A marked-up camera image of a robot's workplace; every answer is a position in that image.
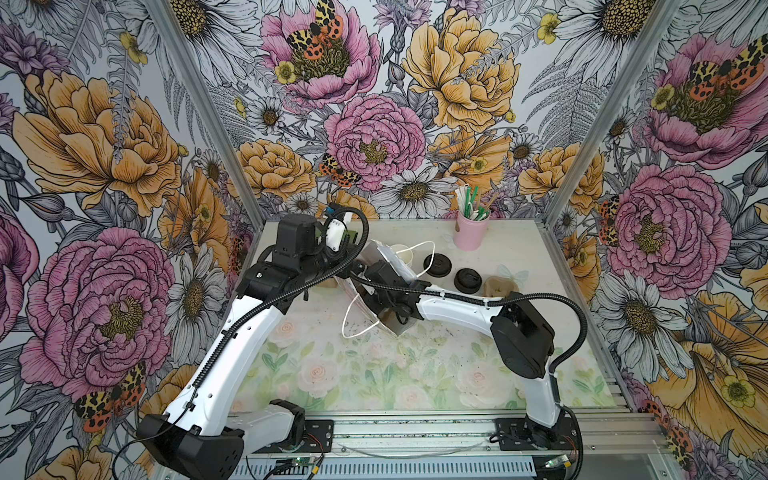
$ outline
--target cup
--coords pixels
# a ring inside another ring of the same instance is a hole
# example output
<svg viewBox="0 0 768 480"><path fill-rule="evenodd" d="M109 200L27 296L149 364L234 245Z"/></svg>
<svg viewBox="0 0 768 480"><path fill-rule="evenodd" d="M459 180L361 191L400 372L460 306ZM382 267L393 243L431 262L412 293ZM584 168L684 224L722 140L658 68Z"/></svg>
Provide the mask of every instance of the cup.
<svg viewBox="0 0 768 480"><path fill-rule="evenodd" d="M484 220L470 220L461 212L456 217L456 232L453 234L453 243L465 252L471 252L480 248L485 231L488 229L490 217Z"/></svg>
<svg viewBox="0 0 768 480"><path fill-rule="evenodd" d="M400 243L397 243L396 245L390 245L389 248L395 252L395 255L397 255L405 265L411 266L413 264L413 250L406 250L408 245L401 245Z"/></svg>

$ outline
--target pink cup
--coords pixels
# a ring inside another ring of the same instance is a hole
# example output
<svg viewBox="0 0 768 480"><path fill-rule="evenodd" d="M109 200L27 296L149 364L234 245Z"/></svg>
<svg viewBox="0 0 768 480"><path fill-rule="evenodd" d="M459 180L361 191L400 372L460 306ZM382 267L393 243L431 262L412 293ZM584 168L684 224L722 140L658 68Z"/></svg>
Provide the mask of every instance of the pink cup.
<svg viewBox="0 0 768 480"><path fill-rule="evenodd" d="M477 250L480 248L482 238L488 229L488 221L490 219L488 217L478 222L477 220L470 220L464 217L459 212L456 217L456 233L453 234L453 243L465 252Z"/></svg>

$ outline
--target black lid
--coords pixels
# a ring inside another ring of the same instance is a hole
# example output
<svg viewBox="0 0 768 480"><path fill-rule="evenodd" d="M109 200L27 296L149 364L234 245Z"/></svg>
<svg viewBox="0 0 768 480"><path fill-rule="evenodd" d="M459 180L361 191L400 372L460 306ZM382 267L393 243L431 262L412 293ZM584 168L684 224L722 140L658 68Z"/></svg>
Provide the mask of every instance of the black lid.
<svg viewBox="0 0 768 480"><path fill-rule="evenodd" d="M429 266L429 260L432 255L427 255L424 259L424 268ZM429 266L427 274L435 278L440 278L451 273L451 259L443 255L442 253L435 253L435 261L432 262L432 266Z"/></svg>
<svg viewBox="0 0 768 480"><path fill-rule="evenodd" d="M474 293L480 290L482 277L471 268L462 268L453 277L453 284L461 293Z"/></svg>

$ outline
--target wall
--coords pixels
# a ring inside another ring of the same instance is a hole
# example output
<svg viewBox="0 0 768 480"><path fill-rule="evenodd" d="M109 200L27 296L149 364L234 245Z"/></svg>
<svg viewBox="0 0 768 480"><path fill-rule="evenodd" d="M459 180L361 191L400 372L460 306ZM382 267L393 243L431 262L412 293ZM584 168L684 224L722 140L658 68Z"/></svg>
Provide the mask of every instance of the wall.
<svg viewBox="0 0 768 480"><path fill-rule="evenodd" d="M598 204L552 224L688 478L768 478L767 8L680 7L606 132Z"/></svg>
<svg viewBox="0 0 768 480"><path fill-rule="evenodd" d="M654 3L322 0L332 21L310 0L171 5L269 218L332 200L454 218L463 183L522 218L544 213ZM340 33L310 45L324 21Z"/></svg>
<svg viewBox="0 0 768 480"><path fill-rule="evenodd" d="M202 360L253 228L167 59L138 47L141 4L0 14L0 470L107 480ZM141 452L120 480L151 473Z"/></svg>

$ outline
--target floral table mat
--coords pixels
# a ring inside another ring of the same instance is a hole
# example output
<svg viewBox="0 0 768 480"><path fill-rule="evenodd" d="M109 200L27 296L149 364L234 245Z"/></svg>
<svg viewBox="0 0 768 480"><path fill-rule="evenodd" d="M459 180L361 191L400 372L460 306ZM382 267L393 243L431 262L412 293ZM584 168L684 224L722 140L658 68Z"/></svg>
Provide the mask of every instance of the floral table mat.
<svg viewBox="0 0 768 480"><path fill-rule="evenodd" d="M492 222L483 246L475 252L456 249L452 229L453 222L445 220L379 221L371 223L370 237L384 243L434 240L436 250L451 258L453 271L442 279L426 279L445 288L453 288L456 270L471 266L483 278L514 278L523 293L564 294L534 222ZM275 234L276 223L267 224L258 251L274 243ZM420 270L431 251L428 245L415 250L414 270ZM447 323L419 321L400 336L379 326L345 339L341 324L349 301L340 288L324 287L311 289L309 302L295 300L259 351L232 411L252 411L276 398L315 412L525 407L518 377L504 366L490 337ZM578 334L575 315L554 302L535 305L554 327L558 353L568 348ZM353 306L346 335L366 325ZM558 371L566 404L615 406L589 345Z"/></svg>

